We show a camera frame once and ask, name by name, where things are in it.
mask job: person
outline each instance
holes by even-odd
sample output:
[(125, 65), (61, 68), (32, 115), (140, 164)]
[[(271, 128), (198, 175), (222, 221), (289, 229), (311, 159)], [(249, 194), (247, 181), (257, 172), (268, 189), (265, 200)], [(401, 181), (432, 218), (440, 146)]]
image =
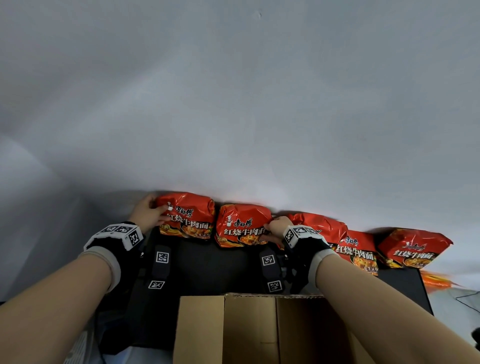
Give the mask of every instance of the person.
[[(168, 220), (162, 215), (168, 206), (151, 208), (154, 200), (150, 194), (135, 206), (126, 230), (144, 234)], [(377, 364), (480, 363), (473, 346), (400, 292), (340, 258), (322, 239), (292, 226), (287, 217), (265, 227), (268, 240), (283, 239), (305, 261), (309, 281)], [(102, 297), (121, 284), (118, 269), (127, 269), (129, 259), (122, 246), (118, 239), (94, 239), (77, 259), (0, 306), (1, 362), (62, 363)]]

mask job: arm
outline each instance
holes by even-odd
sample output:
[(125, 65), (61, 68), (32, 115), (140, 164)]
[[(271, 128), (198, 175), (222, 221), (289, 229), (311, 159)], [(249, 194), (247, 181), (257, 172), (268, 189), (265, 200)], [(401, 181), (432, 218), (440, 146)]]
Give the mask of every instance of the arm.
[[(154, 198), (129, 218), (143, 233), (169, 219), (160, 216), (167, 206), (150, 208)], [(63, 363), (111, 282), (105, 260), (85, 254), (0, 306), (1, 362)]]
[[(272, 235), (264, 238), (279, 243), (291, 225), (287, 217), (279, 217), (265, 225)], [(311, 249), (310, 241), (304, 243)], [(480, 353), (473, 346), (412, 300), (329, 254), (313, 267), (314, 283), (377, 364), (480, 363)], [(311, 270), (312, 265), (310, 257), (305, 266)]]

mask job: hand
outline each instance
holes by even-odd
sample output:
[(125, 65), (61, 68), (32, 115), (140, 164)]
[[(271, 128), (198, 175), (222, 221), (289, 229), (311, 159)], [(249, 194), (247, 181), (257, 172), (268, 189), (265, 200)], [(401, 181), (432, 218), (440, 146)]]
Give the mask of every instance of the hand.
[(151, 208), (154, 205), (156, 195), (149, 194), (140, 200), (133, 208), (132, 214), (128, 221), (140, 227), (142, 233), (146, 233), (151, 228), (163, 224), (164, 221), (169, 221), (170, 216), (163, 216), (162, 214), (168, 210), (167, 205)]
[(279, 216), (269, 224), (265, 224), (264, 228), (271, 232), (269, 235), (262, 235), (260, 239), (267, 240), (276, 244), (282, 244), (283, 232), (288, 226), (292, 226), (293, 222), (290, 221), (286, 216)]

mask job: red instant noodle package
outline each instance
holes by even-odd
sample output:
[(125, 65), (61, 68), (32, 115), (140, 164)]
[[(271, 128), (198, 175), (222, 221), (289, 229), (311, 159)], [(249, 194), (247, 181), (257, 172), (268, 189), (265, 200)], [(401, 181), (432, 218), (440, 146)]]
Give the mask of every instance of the red instant noodle package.
[(266, 244), (260, 240), (264, 224), (272, 221), (272, 213), (263, 206), (223, 205), (216, 221), (215, 240), (222, 248)]
[(293, 222), (293, 225), (310, 226), (322, 235), (333, 249), (335, 249), (338, 242), (346, 236), (348, 230), (345, 223), (327, 218), (323, 215), (302, 212), (295, 215), (288, 214), (287, 217)]
[(164, 235), (209, 239), (215, 221), (215, 202), (206, 196), (189, 192), (173, 192), (156, 199), (156, 205), (168, 205), (163, 213), (171, 217), (160, 226)]
[(347, 235), (340, 240), (335, 251), (339, 256), (357, 267), (378, 276), (376, 250), (372, 234), (348, 230)]
[(391, 268), (423, 268), (453, 242), (442, 234), (395, 229), (378, 244), (380, 259)]

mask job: brown cardboard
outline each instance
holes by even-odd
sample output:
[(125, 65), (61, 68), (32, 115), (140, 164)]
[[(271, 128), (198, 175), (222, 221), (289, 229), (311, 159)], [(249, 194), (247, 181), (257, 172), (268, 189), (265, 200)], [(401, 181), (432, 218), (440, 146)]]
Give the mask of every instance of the brown cardboard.
[(174, 364), (374, 364), (325, 298), (182, 297)]

